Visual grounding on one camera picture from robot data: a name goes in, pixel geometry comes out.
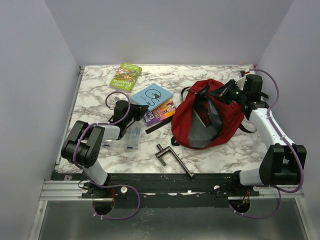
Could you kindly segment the dark brown novel book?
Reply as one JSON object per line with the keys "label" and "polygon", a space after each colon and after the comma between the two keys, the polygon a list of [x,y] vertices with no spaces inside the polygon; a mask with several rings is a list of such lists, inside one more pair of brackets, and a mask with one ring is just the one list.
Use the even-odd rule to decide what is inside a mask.
{"label": "dark brown novel book", "polygon": [[195,115],[197,116],[197,118],[200,120],[200,122],[205,128],[212,125],[212,122],[209,116],[207,100],[196,101],[193,104],[193,112],[195,113]]}

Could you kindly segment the light blue notebook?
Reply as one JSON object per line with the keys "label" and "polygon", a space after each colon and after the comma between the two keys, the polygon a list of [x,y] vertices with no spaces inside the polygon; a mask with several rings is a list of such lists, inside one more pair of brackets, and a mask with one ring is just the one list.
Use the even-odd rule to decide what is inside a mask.
{"label": "light blue notebook", "polygon": [[153,111],[161,104],[172,98],[173,93],[153,83],[130,97],[136,105],[148,106],[147,110]]}

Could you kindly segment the red backpack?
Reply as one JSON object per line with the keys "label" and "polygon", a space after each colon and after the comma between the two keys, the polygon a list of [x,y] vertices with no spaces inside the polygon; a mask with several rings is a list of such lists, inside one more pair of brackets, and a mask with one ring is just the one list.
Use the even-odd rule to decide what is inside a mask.
{"label": "red backpack", "polygon": [[150,134],[164,125],[171,124],[171,144],[189,149],[203,150],[227,143],[238,129],[251,130],[242,124],[252,110],[266,107],[261,97],[262,78],[250,78],[243,88],[234,79],[223,84],[214,79],[200,80],[181,93],[181,104],[175,113],[162,122],[148,128]]}

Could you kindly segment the purple orange Roald Dahl book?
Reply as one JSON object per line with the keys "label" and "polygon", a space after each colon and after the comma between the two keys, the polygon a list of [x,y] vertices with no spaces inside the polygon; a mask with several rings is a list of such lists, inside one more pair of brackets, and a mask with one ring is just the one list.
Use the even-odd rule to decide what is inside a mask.
{"label": "purple orange Roald Dahl book", "polygon": [[153,126],[171,116],[176,112],[176,106],[172,99],[167,100],[152,111],[148,111],[143,120],[147,127]]}

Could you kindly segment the green treehouse book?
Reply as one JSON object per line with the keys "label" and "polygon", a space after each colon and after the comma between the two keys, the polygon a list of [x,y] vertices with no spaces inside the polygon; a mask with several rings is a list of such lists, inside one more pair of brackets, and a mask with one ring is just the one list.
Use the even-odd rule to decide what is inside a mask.
{"label": "green treehouse book", "polygon": [[130,93],[141,75],[140,66],[123,62],[110,81],[109,87],[114,90]]}

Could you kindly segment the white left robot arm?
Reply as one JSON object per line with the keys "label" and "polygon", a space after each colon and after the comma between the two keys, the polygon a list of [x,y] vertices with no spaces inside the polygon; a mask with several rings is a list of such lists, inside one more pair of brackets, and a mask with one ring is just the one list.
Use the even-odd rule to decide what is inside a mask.
{"label": "white left robot arm", "polygon": [[105,140],[121,140],[128,127],[140,121],[148,110],[147,105],[119,100],[113,115],[106,123],[87,123],[78,120],[71,128],[61,149],[61,157],[74,164],[94,183],[93,191],[101,198],[107,197],[111,185],[106,182],[108,173],[98,161],[101,145]]}

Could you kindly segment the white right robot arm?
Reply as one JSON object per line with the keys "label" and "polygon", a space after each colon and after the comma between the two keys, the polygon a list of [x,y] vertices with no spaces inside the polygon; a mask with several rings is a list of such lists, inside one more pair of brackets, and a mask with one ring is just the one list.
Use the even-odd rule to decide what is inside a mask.
{"label": "white right robot arm", "polygon": [[241,196],[248,186],[297,185],[304,181],[304,164],[307,150],[288,138],[273,117],[271,106],[263,98],[263,78],[257,74],[245,74],[235,81],[229,80],[208,94],[224,104],[235,102],[240,105],[246,119],[261,136],[267,152],[260,166],[241,170],[237,179],[230,183],[230,191]]}

